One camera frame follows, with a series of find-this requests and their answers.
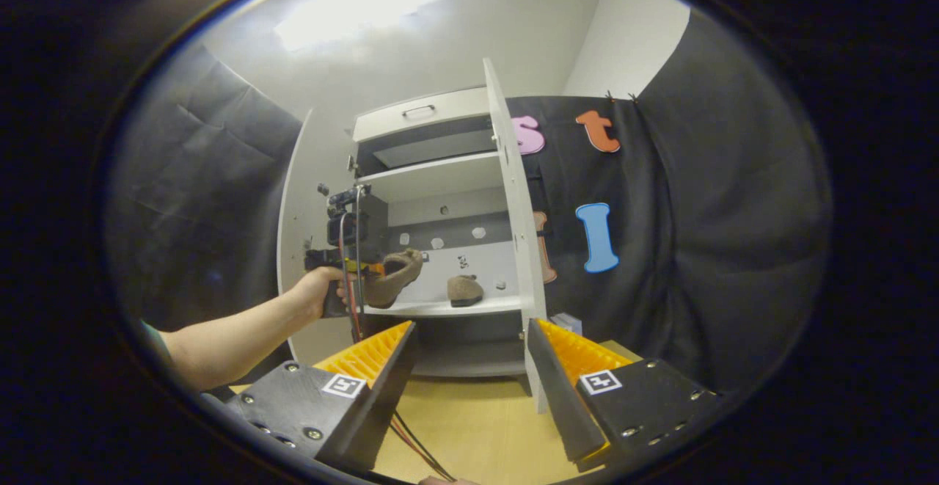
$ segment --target white cabinet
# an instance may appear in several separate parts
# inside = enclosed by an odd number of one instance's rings
[[[389,309],[369,318],[419,322],[422,355],[415,374],[527,375],[538,412],[547,404],[520,332],[546,318],[540,255],[521,154],[499,80],[489,60],[486,86],[397,103],[356,118],[351,137],[336,124],[303,124],[285,182],[279,226],[281,291],[303,274],[303,244],[325,247],[326,200],[354,182],[371,184],[387,204],[380,227],[385,252],[425,253],[420,276]],[[352,155],[362,175],[346,167]],[[476,274],[483,300],[451,307],[446,282]],[[309,326],[316,328],[324,322]],[[341,327],[341,324],[324,324]],[[314,362],[315,331],[291,338],[299,362]]]

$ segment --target drawer handle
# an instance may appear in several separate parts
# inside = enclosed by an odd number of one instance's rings
[[[423,109],[423,108],[425,108],[425,107],[429,107],[431,111],[433,111],[433,110],[436,109],[436,107],[434,107],[434,105],[433,105],[432,103],[430,103],[430,104],[427,104],[427,105],[422,105],[422,106],[420,106],[420,107],[415,107],[415,108],[413,108],[413,109],[409,109],[409,110],[406,110],[406,111],[402,111],[402,112],[401,112],[401,116],[407,118],[407,117],[408,117],[408,113],[410,113],[411,111],[417,111],[418,109]]]

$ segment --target black curtain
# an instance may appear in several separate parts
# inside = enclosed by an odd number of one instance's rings
[[[277,295],[279,204],[302,124],[203,47],[155,80],[114,152],[105,240],[124,307],[173,331]],[[244,381],[287,358],[284,344]]]
[[[821,284],[832,207],[817,139],[769,71],[694,10],[643,94],[613,97],[625,100],[508,98],[546,138],[522,160],[558,271],[547,310],[732,390],[781,360]],[[574,118],[590,110],[620,150],[587,140]],[[597,202],[620,264],[588,274],[574,210]]]

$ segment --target blue letter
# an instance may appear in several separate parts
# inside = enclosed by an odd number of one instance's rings
[[[574,211],[574,215],[583,221],[584,230],[587,230],[587,249],[590,251],[590,260],[584,263],[584,270],[596,274],[619,265],[620,258],[613,254],[610,227],[607,225],[610,205],[602,202],[584,204]]]

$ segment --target brown shoe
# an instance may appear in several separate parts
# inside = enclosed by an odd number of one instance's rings
[[[483,288],[475,275],[459,275],[447,280],[447,298],[450,307],[469,307],[483,298]]]
[[[382,264],[385,265],[385,277],[366,277],[362,286],[366,304],[376,309],[387,309],[395,304],[402,288],[408,287],[420,274],[423,257],[417,250],[408,248],[386,255]]]

